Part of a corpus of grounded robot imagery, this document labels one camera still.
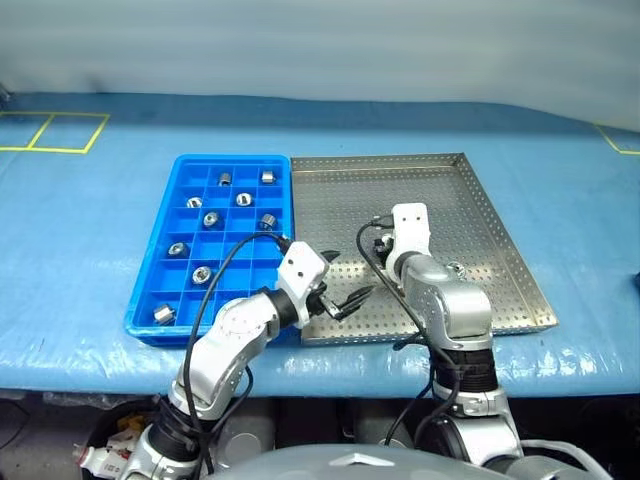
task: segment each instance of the table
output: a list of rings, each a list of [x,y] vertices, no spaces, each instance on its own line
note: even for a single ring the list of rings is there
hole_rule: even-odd
[[[166,391],[183,351],[122,324],[178,155],[462,151],[560,321],[496,339],[508,394],[640,391],[640,156],[592,125],[476,103],[24,94],[7,109],[110,117],[86,154],[0,151],[0,388]],[[33,122],[9,117],[0,145],[28,145]],[[34,145],[82,149],[96,119],[56,117]],[[636,134],[607,133],[638,150]],[[255,395],[408,397],[428,361],[419,347],[283,345],[252,367]]]

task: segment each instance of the perforated metal tray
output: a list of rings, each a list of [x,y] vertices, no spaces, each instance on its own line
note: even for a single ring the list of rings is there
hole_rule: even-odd
[[[458,261],[467,280],[488,294],[493,331],[515,334],[558,324],[498,214],[462,153],[293,159],[296,238],[338,249],[327,276],[329,296],[342,300],[364,285],[380,285],[355,246],[358,228],[396,203],[424,202],[430,249],[442,263]],[[365,237],[369,247],[373,236]],[[306,344],[387,341],[415,331],[391,295],[378,287],[342,323],[328,316],[302,331]]]

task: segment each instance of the black cable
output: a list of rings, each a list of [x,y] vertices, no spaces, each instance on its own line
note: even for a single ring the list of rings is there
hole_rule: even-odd
[[[426,347],[427,344],[424,343],[424,340],[420,340],[420,338],[422,338],[422,336],[420,335],[420,332],[416,332],[407,338],[403,338],[402,340],[396,341],[393,344],[392,348],[397,352],[399,350],[402,350],[407,345],[422,345]]]
[[[362,247],[362,234],[364,233],[364,231],[367,228],[370,228],[370,227],[392,228],[393,227],[393,226],[381,224],[379,220],[381,220],[382,218],[385,218],[385,217],[379,217],[378,219],[371,220],[370,222],[367,222],[367,223],[365,223],[364,225],[362,225],[360,227],[360,229],[358,230],[358,233],[356,234],[356,247],[358,248],[358,251],[360,252],[360,255],[362,255],[362,257],[367,262],[369,267],[371,267],[371,270],[373,270],[373,272],[382,281],[384,286],[387,287],[387,289],[391,292],[391,295],[393,295],[393,297],[398,301],[398,303],[400,304],[402,309],[407,313],[407,315],[409,315],[409,318],[411,319],[411,321],[414,323],[414,325],[418,329],[418,332],[420,333],[420,335],[424,339],[425,345],[429,349],[429,354],[431,356],[431,364],[433,364],[434,356],[438,356],[442,360],[444,360],[444,362],[447,364],[447,366],[450,369],[452,369],[452,370],[454,370],[456,372],[456,375],[454,376],[455,383],[454,383],[453,388],[451,389],[451,393],[449,394],[447,399],[444,401],[444,403],[442,403],[441,405],[436,407],[436,409],[433,412],[431,412],[430,415],[425,417],[422,420],[422,422],[420,422],[420,425],[418,425],[419,430],[418,429],[416,430],[416,435],[414,436],[414,445],[416,445],[417,443],[416,443],[415,440],[416,439],[418,439],[418,440],[420,439],[420,435],[422,435],[422,430],[424,430],[424,428],[429,424],[429,422],[431,422],[434,418],[436,418],[436,417],[440,416],[442,413],[444,413],[449,407],[451,407],[451,405],[455,401],[456,397],[458,396],[458,393],[460,393],[460,383],[462,381],[462,375],[463,375],[464,372],[458,365],[455,364],[455,362],[451,359],[451,357],[449,356],[449,354],[447,352],[445,352],[439,345],[436,345],[431,341],[431,337],[429,337],[429,333],[427,332],[427,329],[422,324],[422,321],[420,321],[418,316],[411,309],[411,307],[405,301],[405,299],[402,298],[402,296],[398,292],[396,286],[391,282],[391,280],[389,280],[387,277],[385,277],[384,273],[382,273],[380,268],[376,265],[376,263],[373,261],[373,259],[369,256],[369,254]]]
[[[435,420],[440,415],[445,413],[449,409],[449,407],[453,405],[453,402],[455,402],[456,397],[458,396],[458,393],[460,393],[460,382],[456,382],[453,385],[453,389],[451,390],[451,393],[449,394],[447,399],[444,401],[444,403],[438,405],[433,410],[433,412],[431,412],[429,415],[427,415],[422,419],[422,421],[418,424],[418,427],[416,428],[416,433],[414,433],[413,435],[414,447],[418,446],[418,442],[420,442],[420,439],[422,438],[422,434],[424,433],[424,429],[427,428],[427,425],[429,425],[433,420]]]
[[[242,403],[247,399],[247,397],[249,397],[249,394],[251,393],[251,390],[253,389],[253,372],[251,371],[251,369],[249,368],[249,365],[247,365],[246,367],[244,367],[244,371],[247,372],[247,379],[248,379],[248,384],[247,384],[247,388],[244,389],[244,392],[242,392],[242,395],[240,395],[238,397],[238,399],[233,403],[233,405],[231,405],[227,411],[224,413],[224,415],[222,415],[222,417],[220,417],[220,419],[218,420],[218,422],[216,423],[216,425],[213,427],[213,429],[206,434],[206,437],[208,439],[207,441],[207,451],[209,449],[209,443],[211,441],[211,439],[213,439],[216,435],[216,433],[218,433],[222,427],[224,426],[224,424],[227,422],[227,420],[229,420],[229,417],[231,417],[231,415],[233,415],[235,413],[236,410],[238,410],[238,408],[240,408],[240,405],[242,405]],[[200,455],[198,457],[198,464],[196,465],[196,469],[194,470],[193,473],[193,478],[194,479],[199,479],[200,478],[200,470],[202,469],[202,462],[204,461],[204,451],[200,450]]]
[[[220,419],[216,423],[215,427],[213,427],[211,432],[207,434],[209,438],[213,438],[216,435],[216,433],[218,433],[222,429],[226,421],[229,420],[229,417],[231,417],[231,415],[233,415],[235,411],[238,410],[238,408],[240,408],[240,405],[242,405],[242,402],[244,402],[249,396],[249,394],[251,393],[251,390],[253,389],[253,372],[251,371],[248,365],[245,367],[244,370],[245,372],[247,372],[247,380],[249,382],[247,384],[247,388],[245,388],[244,392],[242,392],[242,395],[238,397],[238,399],[233,403],[233,405],[231,405],[227,409],[227,411],[224,412],[224,415],[220,417]]]
[[[22,431],[24,430],[24,427],[27,426],[27,423],[29,423],[29,419],[31,418],[31,414],[29,412],[27,412],[24,408],[22,408],[17,402],[14,402],[13,400],[0,400],[0,403],[8,403],[9,405],[11,405],[12,407],[14,407],[15,409],[19,410],[20,413],[22,413],[23,416],[23,420],[20,423],[20,426],[16,429],[15,432],[13,432],[13,435],[11,435],[11,437],[9,437],[9,439],[4,442],[2,445],[0,445],[0,450],[2,450],[3,448],[7,447],[8,445],[11,444],[11,442],[13,442],[16,438],[18,438],[18,435],[20,435],[22,433]]]
[[[202,298],[202,302],[200,302],[200,307],[198,308],[198,313],[196,314],[196,318],[193,321],[193,326],[191,328],[191,334],[189,335],[189,342],[187,343],[187,351],[184,356],[184,367],[182,371],[182,375],[184,378],[184,392],[187,400],[187,405],[189,407],[189,416],[191,417],[191,422],[193,423],[193,428],[199,433],[199,443],[200,443],[200,451],[204,459],[204,463],[207,466],[207,472],[209,474],[213,473],[213,462],[211,461],[211,455],[209,454],[209,446],[207,444],[207,438],[202,429],[202,424],[200,423],[200,419],[198,418],[198,414],[196,413],[195,401],[193,398],[193,390],[191,389],[191,357],[193,355],[193,346],[195,345],[198,339],[198,329],[200,328],[200,323],[202,322],[202,316],[204,315],[204,311],[207,308],[207,303],[213,294],[213,291],[220,281],[220,277],[226,270],[226,268],[231,263],[231,260],[235,256],[238,251],[244,247],[250,241],[258,238],[258,237],[269,237],[273,239],[279,247],[285,242],[282,237],[279,237],[275,233],[271,232],[256,232],[253,233],[234,245],[229,254],[226,256],[222,265],[220,265],[220,269],[216,272],[207,288],[207,291]]]
[[[418,393],[418,395],[416,395],[415,398],[413,398],[409,403],[407,403],[407,405],[404,407],[402,412],[400,412],[400,414],[396,417],[396,420],[393,422],[393,425],[391,425],[391,427],[389,428],[389,431],[387,432],[387,436],[384,439],[385,447],[388,447],[391,444],[391,439],[393,438],[393,434],[396,433],[396,430],[404,420],[404,417],[407,416],[407,414],[411,411],[411,409],[418,402],[418,400],[424,398],[425,395],[429,393],[429,390],[431,390],[431,387],[433,386],[434,375],[435,375],[435,368],[433,366],[430,366],[429,381],[427,382],[427,386],[424,387],[422,390],[420,390],[420,393]]]

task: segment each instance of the white wall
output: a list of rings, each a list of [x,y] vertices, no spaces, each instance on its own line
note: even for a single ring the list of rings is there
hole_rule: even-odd
[[[0,83],[475,100],[640,130],[640,0],[4,0]]]

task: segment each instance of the yellow tape line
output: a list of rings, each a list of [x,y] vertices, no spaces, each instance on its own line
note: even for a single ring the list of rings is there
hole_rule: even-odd
[[[42,152],[42,153],[80,153],[86,154],[91,150],[93,144],[96,143],[96,140],[104,130],[104,127],[107,125],[109,118],[111,115],[108,113],[84,113],[84,112],[24,112],[24,111],[10,111],[10,112],[2,112],[0,111],[0,117],[3,115],[47,115],[48,118],[45,122],[38,128],[36,133],[31,137],[29,143],[26,146],[0,146],[0,152]],[[40,139],[45,130],[51,125],[51,122],[55,117],[94,117],[94,118],[102,118],[100,125],[93,132],[87,144],[82,148],[64,148],[64,147],[36,147],[36,142]]]
[[[600,132],[600,135],[602,135],[604,137],[604,139],[607,141],[609,146],[611,148],[613,148],[619,154],[621,154],[621,155],[640,155],[640,150],[623,150],[623,149],[621,149],[620,147],[618,147],[618,145],[616,145],[616,142],[614,142],[611,139],[611,137],[609,135],[607,135],[607,133],[600,127],[600,125],[596,125],[594,123],[593,126],[596,128],[596,130],[598,130]]]

